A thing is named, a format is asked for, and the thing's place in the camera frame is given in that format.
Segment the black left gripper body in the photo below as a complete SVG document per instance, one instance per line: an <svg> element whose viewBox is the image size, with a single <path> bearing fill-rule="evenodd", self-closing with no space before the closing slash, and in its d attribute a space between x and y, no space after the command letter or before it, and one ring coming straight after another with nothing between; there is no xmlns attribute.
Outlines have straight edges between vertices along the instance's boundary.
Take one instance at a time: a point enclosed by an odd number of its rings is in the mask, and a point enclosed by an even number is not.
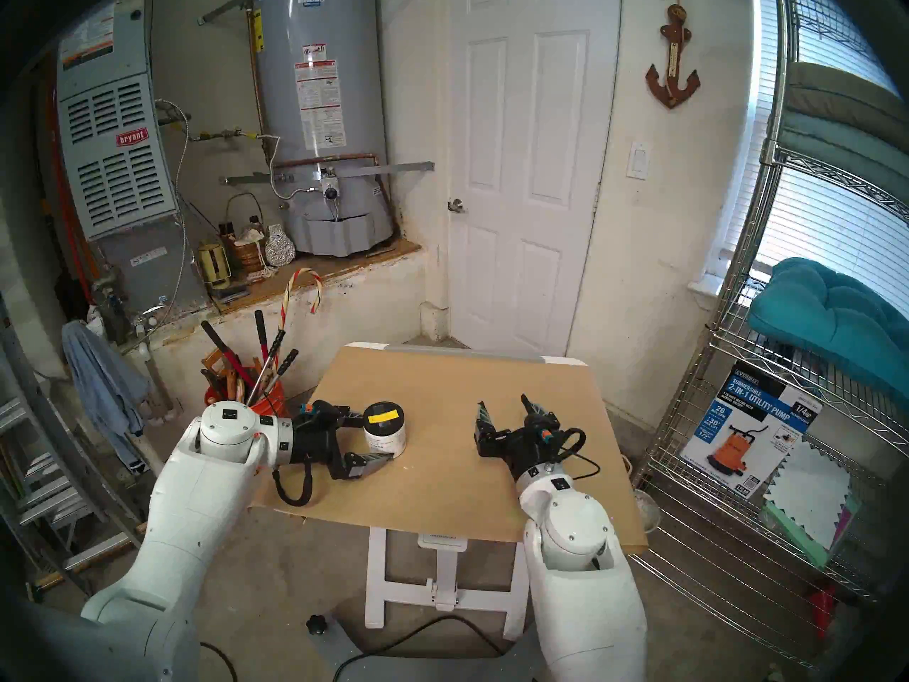
<svg viewBox="0 0 909 682"><path fill-rule="evenodd" d="M320 464L327 466L331 478L352 478L337 440L337 431L352 414L350 406L336 406L325 400L302 406L292 420L289 463Z"/></svg>

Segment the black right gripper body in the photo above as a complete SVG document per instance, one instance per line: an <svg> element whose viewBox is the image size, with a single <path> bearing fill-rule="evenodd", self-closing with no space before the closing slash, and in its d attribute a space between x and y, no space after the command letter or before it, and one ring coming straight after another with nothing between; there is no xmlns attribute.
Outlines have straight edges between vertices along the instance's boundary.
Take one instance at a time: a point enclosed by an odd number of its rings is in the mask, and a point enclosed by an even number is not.
<svg viewBox="0 0 909 682"><path fill-rule="evenodd" d="M502 460L514 481L533 467L560 461L559 453L570 437L553 414L547 422L525 422L516 430L496 430L490 439L474 439L481 458Z"/></svg>

